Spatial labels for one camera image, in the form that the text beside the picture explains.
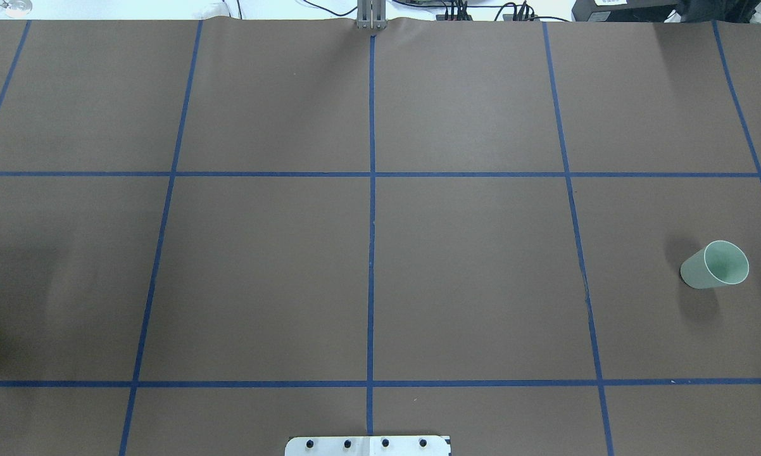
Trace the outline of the black box with label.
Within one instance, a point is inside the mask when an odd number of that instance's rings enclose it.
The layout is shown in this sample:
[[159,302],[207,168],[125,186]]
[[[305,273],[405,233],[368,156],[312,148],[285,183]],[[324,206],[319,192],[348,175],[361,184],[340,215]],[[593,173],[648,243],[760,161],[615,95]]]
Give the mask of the black box with label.
[[664,22],[679,1],[575,1],[575,22]]

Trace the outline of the light green plastic cup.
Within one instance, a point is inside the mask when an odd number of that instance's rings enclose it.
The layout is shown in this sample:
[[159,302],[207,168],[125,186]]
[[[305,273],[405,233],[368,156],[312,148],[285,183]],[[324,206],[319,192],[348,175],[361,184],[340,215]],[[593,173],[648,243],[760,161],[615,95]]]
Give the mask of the light green plastic cup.
[[679,275],[686,285],[694,289],[735,286],[748,278],[749,261],[739,246],[716,240],[685,260]]

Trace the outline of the aluminium frame post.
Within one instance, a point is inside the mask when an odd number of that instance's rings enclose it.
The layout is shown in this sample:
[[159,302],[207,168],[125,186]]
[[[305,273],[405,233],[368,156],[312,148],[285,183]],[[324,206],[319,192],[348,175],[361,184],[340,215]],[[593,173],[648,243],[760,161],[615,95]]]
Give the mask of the aluminium frame post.
[[358,0],[356,2],[356,27],[360,30],[380,31],[388,26],[384,0]]

